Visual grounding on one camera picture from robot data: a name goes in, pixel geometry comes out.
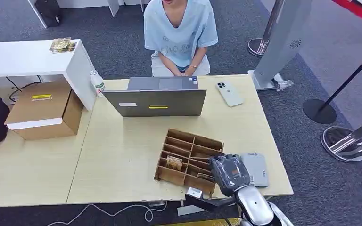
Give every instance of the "red stripe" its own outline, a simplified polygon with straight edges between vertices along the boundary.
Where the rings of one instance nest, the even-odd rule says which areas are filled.
[[[358,5],[354,2],[349,2],[347,0],[333,0],[333,1],[336,2],[338,5],[351,11],[355,15],[362,18],[362,6],[361,5]]]

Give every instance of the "silver pole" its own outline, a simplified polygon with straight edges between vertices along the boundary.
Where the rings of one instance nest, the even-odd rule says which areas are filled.
[[[338,126],[329,127],[324,131],[321,142],[327,152],[338,160],[362,160],[362,126],[355,131]]]
[[[252,39],[247,43],[249,52],[255,56],[262,57],[270,43],[272,28],[280,14],[284,0],[276,0],[274,7],[272,8],[269,21],[267,22],[266,29],[264,30],[263,37],[261,39]]]

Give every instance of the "yellow sticker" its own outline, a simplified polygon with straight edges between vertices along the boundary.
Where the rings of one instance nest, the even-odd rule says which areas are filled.
[[[52,94],[45,94],[45,95],[35,95],[33,98],[45,98],[45,97],[51,97]]]
[[[167,106],[149,107],[149,109],[167,109]]]

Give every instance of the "white label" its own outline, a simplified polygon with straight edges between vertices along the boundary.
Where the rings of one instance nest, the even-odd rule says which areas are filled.
[[[120,107],[136,107],[136,103],[119,103]]]

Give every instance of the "stanchion base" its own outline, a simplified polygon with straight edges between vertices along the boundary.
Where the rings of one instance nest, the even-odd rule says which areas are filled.
[[[247,43],[247,49],[249,53],[251,53],[254,56],[262,57],[264,53],[259,53],[259,45],[262,39],[252,39]]]
[[[259,80],[257,80],[257,78],[255,77],[255,74],[254,74],[254,70],[249,70],[247,72],[247,74],[252,77],[252,80],[253,80],[253,84],[255,85],[255,88],[257,91],[260,91],[260,90],[270,90],[270,89],[276,89],[275,88],[275,85],[272,81],[268,81],[268,82],[265,82],[264,84],[261,84],[259,83]],[[282,81],[282,77],[280,75],[280,73],[276,74],[274,76],[274,79],[276,81]]]
[[[324,131],[321,137],[322,146],[334,158],[344,162],[355,162],[362,160],[362,139],[338,153],[333,153],[331,148],[336,142],[345,138],[353,131],[339,126],[331,126]]]
[[[319,112],[319,108],[324,103],[324,101],[318,99],[306,100],[303,103],[303,112],[307,117],[317,123],[331,124],[337,119],[337,113],[330,105],[327,105],[322,111]]]

